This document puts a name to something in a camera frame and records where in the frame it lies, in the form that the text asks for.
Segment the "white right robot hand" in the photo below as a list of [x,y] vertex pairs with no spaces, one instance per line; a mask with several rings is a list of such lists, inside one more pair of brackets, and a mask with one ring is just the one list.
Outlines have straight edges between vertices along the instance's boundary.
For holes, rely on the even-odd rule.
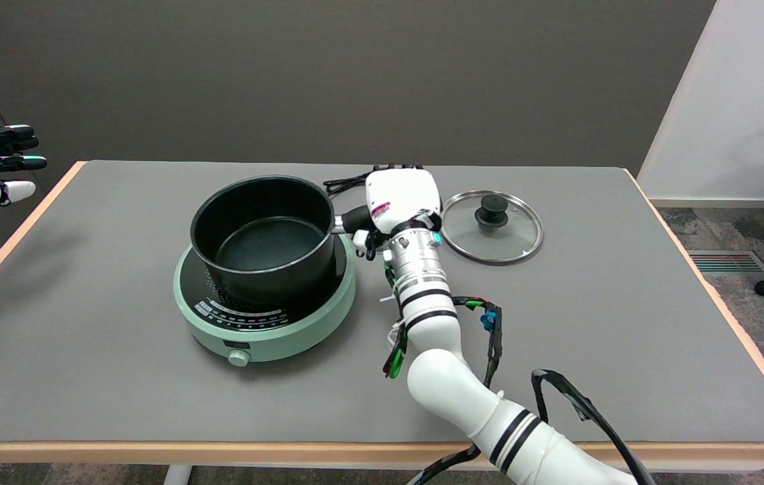
[[391,237],[409,229],[443,229],[437,182],[419,166],[373,170],[364,179],[364,205],[340,215],[358,257],[369,261]]

